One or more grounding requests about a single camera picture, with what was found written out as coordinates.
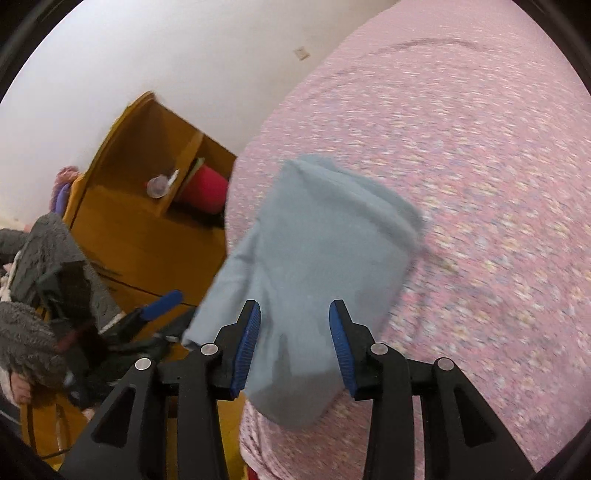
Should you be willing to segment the person left hand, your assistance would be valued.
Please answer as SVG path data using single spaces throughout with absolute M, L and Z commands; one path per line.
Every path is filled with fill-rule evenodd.
M 10 375 L 11 394 L 16 405 L 28 405 L 32 401 L 32 386 L 22 375 L 13 372 Z

